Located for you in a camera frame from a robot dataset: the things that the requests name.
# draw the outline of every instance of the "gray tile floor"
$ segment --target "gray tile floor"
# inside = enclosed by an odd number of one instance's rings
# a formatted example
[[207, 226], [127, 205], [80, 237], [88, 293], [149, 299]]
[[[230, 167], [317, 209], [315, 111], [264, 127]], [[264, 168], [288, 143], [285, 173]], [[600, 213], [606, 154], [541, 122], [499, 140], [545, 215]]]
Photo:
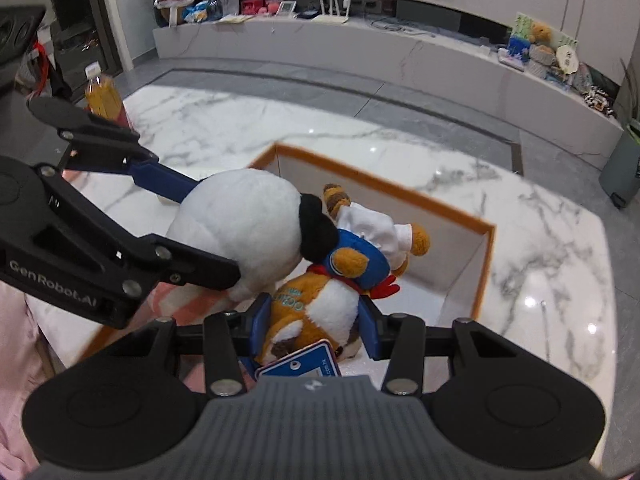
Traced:
[[[162, 76], [168, 70], [174, 72]], [[203, 70], [216, 72], [184, 72]], [[618, 373], [604, 472], [614, 475], [640, 463], [640, 202], [618, 211], [598, 183], [599, 170], [580, 158], [511, 124], [406, 88], [327, 70], [197, 59], [155, 60], [116, 81], [129, 93], [159, 76], [160, 84], [262, 96], [356, 116], [509, 170], [521, 157], [526, 178], [599, 215], [609, 240], [618, 305]]]

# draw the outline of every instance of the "glass door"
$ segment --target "glass door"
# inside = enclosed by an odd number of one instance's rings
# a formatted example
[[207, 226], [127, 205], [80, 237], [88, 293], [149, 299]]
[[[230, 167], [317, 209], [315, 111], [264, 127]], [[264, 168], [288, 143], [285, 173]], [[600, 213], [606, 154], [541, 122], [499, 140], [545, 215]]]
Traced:
[[86, 83], [84, 69], [100, 62], [110, 74], [121, 65], [113, 43], [103, 0], [38, 0], [47, 12], [40, 27], [41, 41], [50, 38], [65, 81], [80, 97]]

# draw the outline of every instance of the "red bow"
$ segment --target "red bow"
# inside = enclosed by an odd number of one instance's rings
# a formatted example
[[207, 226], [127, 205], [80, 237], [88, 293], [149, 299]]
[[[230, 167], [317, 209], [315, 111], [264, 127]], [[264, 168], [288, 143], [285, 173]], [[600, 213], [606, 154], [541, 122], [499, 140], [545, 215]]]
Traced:
[[[324, 265], [311, 264], [306, 268], [306, 272], [322, 274], [324, 276], [329, 276], [334, 280], [339, 280], [343, 282], [345, 285], [349, 285], [353, 290], [355, 290], [360, 295], [367, 293], [367, 291], [360, 288], [360, 286], [353, 280], [350, 280], [349, 278], [345, 278], [344, 276], [334, 276], [333, 274], [329, 273], [329, 271], [324, 268]], [[396, 280], [396, 277], [394, 275], [392, 274], [388, 275], [384, 280], [382, 280], [380, 283], [374, 286], [371, 290], [369, 290], [369, 297], [372, 300], [381, 300], [383, 298], [388, 298], [389, 296], [392, 296], [393, 294], [395, 294], [400, 290], [400, 285], [398, 285], [397, 283], [394, 283], [395, 280]]]

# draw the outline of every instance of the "plastic bottle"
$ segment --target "plastic bottle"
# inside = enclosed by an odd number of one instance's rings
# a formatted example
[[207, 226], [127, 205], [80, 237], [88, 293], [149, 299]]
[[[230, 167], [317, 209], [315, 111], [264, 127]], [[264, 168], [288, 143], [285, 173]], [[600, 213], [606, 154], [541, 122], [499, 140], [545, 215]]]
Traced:
[[84, 96], [91, 113], [115, 121], [120, 126], [130, 128], [129, 118], [124, 109], [122, 98], [116, 90], [113, 79], [102, 73], [100, 63], [91, 63], [84, 69], [89, 84]]

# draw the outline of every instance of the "gray trash can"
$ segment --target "gray trash can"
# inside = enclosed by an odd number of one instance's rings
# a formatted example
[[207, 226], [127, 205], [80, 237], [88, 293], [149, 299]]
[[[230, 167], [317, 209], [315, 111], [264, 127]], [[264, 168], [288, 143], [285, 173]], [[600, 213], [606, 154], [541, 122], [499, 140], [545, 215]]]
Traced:
[[600, 185], [618, 209], [640, 188], [640, 123], [632, 120], [600, 173]]

